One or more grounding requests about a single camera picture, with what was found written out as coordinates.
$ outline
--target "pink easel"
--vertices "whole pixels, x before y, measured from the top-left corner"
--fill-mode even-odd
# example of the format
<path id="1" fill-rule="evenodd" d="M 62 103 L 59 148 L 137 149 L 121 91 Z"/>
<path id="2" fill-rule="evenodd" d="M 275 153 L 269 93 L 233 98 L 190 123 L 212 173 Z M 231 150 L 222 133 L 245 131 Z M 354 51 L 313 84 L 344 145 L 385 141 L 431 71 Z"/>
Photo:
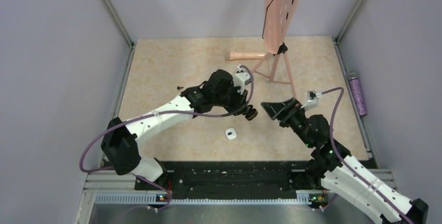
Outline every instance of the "pink easel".
<path id="1" fill-rule="evenodd" d="M 281 83 L 281 84 L 290 84 L 293 96 L 296 98 L 296 91 L 293 83 L 293 76 L 291 73 L 289 57 L 287 53 L 287 47 L 284 44 L 284 39 L 287 34 L 287 29 L 289 28 L 291 19 L 296 10 L 296 6 L 298 5 L 299 0 L 265 0 L 265 18 L 264 18 L 264 28 L 263 28 L 263 39 L 264 46 L 267 50 L 267 53 L 238 53 L 238 52 L 229 52 L 229 58 L 227 60 L 234 59 L 261 59 L 255 67 L 251 69 L 252 72 L 265 76 L 269 79 L 270 82 Z M 275 81 L 275 72 L 276 67 L 278 66 L 279 55 L 284 55 L 284 61 L 287 67 L 287 74 L 289 77 L 289 82 L 281 82 Z M 270 75 L 263 74 L 257 71 L 257 68 L 265 62 L 272 55 L 275 56 L 273 60 L 272 70 Z"/>

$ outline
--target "white wall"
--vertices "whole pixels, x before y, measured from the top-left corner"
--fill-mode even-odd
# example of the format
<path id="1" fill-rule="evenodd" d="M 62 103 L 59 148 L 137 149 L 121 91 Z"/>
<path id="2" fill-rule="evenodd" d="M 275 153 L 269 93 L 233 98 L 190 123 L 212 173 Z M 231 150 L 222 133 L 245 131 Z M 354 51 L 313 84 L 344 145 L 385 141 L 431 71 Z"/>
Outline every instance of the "white wall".
<path id="1" fill-rule="evenodd" d="M 128 47 L 100 0 L 0 0 L 0 32 L 0 223 L 72 223 Z"/>
<path id="2" fill-rule="evenodd" d="M 401 192 L 429 203 L 427 223 L 442 219 L 441 18 L 441 0 L 367 0 L 342 43 L 377 160 Z"/>
<path id="3" fill-rule="evenodd" d="M 357 0 L 300 0 L 288 35 L 337 36 Z M 264 0 L 112 0 L 133 39 L 261 36 Z"/>

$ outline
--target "pink handle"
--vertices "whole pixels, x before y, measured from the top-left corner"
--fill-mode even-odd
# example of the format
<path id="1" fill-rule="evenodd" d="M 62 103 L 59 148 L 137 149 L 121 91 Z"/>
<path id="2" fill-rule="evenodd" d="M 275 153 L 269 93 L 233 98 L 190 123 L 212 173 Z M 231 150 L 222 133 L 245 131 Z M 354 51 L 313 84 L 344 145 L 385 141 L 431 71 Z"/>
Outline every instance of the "pink handle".
<path id="1" fill-rule="evenodd" d="M 245 59 L 262 59 L 265 53 L 255 53 L 255 52 L 226 52 L 225 59 L 227 61 L 232 60 L 245 60 Z"/>

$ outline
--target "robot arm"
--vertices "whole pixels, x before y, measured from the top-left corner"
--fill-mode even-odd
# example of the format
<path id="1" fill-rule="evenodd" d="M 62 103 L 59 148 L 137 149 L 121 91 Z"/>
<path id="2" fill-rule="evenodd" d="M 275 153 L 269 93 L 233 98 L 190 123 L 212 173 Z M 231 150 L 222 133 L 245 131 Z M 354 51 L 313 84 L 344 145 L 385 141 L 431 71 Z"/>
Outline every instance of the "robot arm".
<path id="1" fill-rule="evenodd" d="M 228 112 L 219 117 L 244 115 L 247 120 L 252 120 L 257 111 L 248 105 L 248 91 L 245 89 L 251 82 L 252 77 L 241 66 L 233 76 L 217 70 L 201 85 L 187 88 L 165 105 L 137 117 L 144 119 L 105 135 L 101 148 L 118 175 L 133 173 L 155 181 L 163 173 L 163 168 L 154 158 L 140 154 L 139 147 L 154 135 L 179 122 L 203 115 L 214 106 L 223 107 Z M 108 128 L 120 123 L 117 117 L 110 121 Z"/>
<path id="2" fill-rule="evenodd" d="M 387 186 L 364 168 L 348 149 L 334 140 L 343 161 L 338 158 L 330 141 L 327 119 L 323 115 L 309 118 L 305 116 L 307 109 L 317 106 L 315 93 L 311 93 L 308 93 L 309 100 L 304 106 L 294 98 L 280 103 L 261 103 L 272 120 L 277 119 L 283 128 L 290 127 L 307 147 L 315 148 L 311 154 L 313 159 L 308 162 L 305 170 L 310 185 L 313 188 L 324 187 L 339 194 L 376 224 L 408 223 L 381 194 L 414 224 L 425 223 L 428 205 L 424 201 L 412 201 Z M 354 169 L 361 178 L 345 164 Z"/>

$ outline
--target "purple bottle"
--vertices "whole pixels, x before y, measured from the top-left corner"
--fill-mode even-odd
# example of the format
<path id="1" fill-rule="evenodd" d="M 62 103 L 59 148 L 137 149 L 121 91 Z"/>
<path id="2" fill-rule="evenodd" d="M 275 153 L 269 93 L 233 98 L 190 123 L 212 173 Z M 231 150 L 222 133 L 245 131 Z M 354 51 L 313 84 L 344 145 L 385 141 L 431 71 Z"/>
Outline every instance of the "purple bottle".
<path id="1" fill-rule="evenodd" d="M 353 94 L 354 101 L 356 102 L 356 108 L 358 109 L 359 115 L 366 116 L 367 109 L 365 108 L 364 97 L 362 96 L 358 74 L 356 72 L 350 72 L 347 74 L 347 79 L 350 83 L 351 93 Z"/>

